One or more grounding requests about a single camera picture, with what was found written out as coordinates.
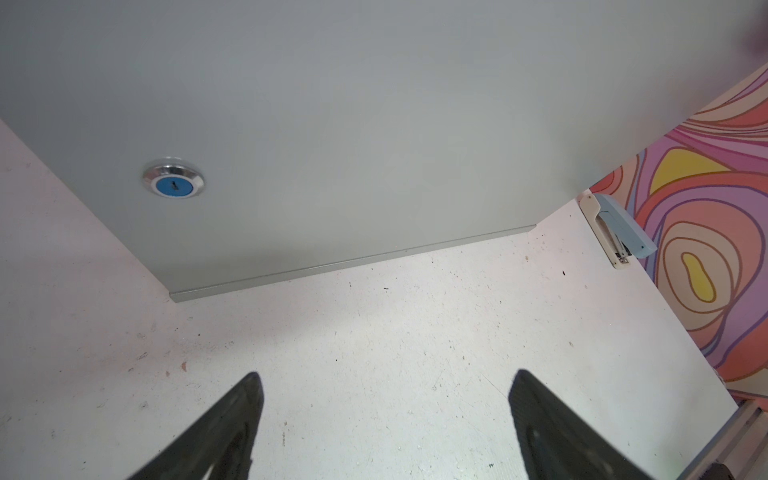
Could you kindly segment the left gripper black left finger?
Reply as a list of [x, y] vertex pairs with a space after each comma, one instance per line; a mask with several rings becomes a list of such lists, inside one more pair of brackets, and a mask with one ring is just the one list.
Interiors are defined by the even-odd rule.
[[256, 372], [246, 374], [134, 479], [246, 479], [264, 405]]

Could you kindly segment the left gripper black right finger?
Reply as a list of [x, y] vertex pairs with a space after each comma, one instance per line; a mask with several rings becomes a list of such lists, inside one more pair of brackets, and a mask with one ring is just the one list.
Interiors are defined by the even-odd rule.
[[508, 394], [530, 479], [647, 479], [530, 371], [519, 370]]

